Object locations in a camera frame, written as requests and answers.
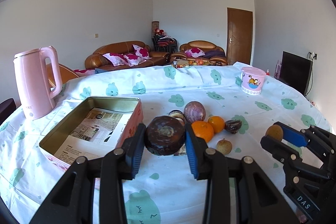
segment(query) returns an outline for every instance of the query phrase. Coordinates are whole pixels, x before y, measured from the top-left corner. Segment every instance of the kettle handle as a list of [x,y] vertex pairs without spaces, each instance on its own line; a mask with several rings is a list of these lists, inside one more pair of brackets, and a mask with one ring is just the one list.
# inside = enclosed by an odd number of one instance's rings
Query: kettle handle
[[61,90],[62,90],[62,78],[61,78],[61,73],[59,71],[59,63],[58,63],[58,57],[57,57],[57,52],[56,49],[53,46],[49,47],[43,47],[40,49],[41,56],[43,61],[45,61],[46,58],[50,58],[51,60],[51,67],[52,67],[52,72],[54,74],[54,79],[56,83],[56,87],[54,90],[52,90],[49,93],[50,99],[54,98],[56,95],[58,95]]

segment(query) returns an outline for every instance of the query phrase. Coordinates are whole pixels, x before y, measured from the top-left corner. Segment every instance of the white bedsheet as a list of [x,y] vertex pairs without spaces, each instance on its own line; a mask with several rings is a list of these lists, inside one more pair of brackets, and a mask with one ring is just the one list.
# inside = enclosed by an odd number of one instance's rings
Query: white bedsheet
[[[269,76],[261,95],[243,93],[238,80],[239,66],[241,64],[176,70],[172,66],[157,66],[107,72],[69,81],[56,97],[56,108],[41,119],[26,120],[19,107],[0,126],[2,199],[21,224],[29,223],[63,174],[42,155],[38,143],[90,95],[139,97],[145,124],[173,109],[183,110],[189,101],[204,105],[206,120],[209,115],[219,115],[225,120],[242,119],[243,126],[237,134],[219,133],[208,145],[216,147],[222,138],[231,141],[233,150],[229,157],[252,156],[282,192],[285,184],[282,164],[260,145],[266,129],[276,121],[297,130],[308,128],[310,124],[329,131],[332,128],[300,93]],[[306,148],[297,149],[306,163],[320,164]],[[194,180],[186,156],[155,156],[145,149],[138,175],[135,180],[126,181],[123,187],[130,223],[197,224],[202,221],[206,181]],[[95,195],[95,223],[98,223],[97,201],[98,195]]]

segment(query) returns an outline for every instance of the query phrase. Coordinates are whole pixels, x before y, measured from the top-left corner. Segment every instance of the pink tin box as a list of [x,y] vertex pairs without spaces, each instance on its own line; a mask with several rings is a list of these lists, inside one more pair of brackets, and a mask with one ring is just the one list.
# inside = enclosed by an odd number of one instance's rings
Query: pink tin box
[[132,113],[127,124],[120,131],[112,133],[117,134],[115,136],[117,140],[115,146],[110,146],[104,150],[112,151],[121,147],[126,138],[134,136],[139,123],[143,120],[142,104],[139,98],[88,97],[66,115],[39,143],[42,154],[64,172],[70,167],[70,163],[56,157],[55,153],[93,108]]
[[243,67],[241,70],[241,90],[250,95],[259,95],[266,72],[254,67]]

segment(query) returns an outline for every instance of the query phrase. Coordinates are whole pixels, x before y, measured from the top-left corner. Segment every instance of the tv screen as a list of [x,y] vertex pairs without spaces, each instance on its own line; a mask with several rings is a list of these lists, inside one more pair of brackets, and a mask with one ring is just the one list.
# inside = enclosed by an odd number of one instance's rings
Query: tv screen
[[306,96],[313,62],[301,56],[283,52],[279,81]]

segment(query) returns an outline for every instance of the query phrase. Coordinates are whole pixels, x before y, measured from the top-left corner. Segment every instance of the pink floral pillow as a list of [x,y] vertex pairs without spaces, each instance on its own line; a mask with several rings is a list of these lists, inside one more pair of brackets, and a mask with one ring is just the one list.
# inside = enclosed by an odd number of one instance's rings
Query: pink floral pillow
[[137,46],[137,45],[133,45],[133,47],[134,47],[136,56],[141,57],[143,59],[149,59],[149,53],[148,53],[148,50],[146,48],[142,48],[142,47]]
[[191,48],[185,51],[187,57],[200,57],[204,56],[205,53],[200,48]]
[[96,73],[94,69],[84,69],[84,70],[76,69],[73,72],[76,73],[79,77],[94,75]]
[[128,65],[127,60],[121,54],[110,52],[103,54],[103,57],[106,57],[108,60],[110,60],[115,67],[119,65]]
[[146,60],[136,56],[135,54],[125,54],[124,58],[127,60],[127,63],[130,67],[146,62]]

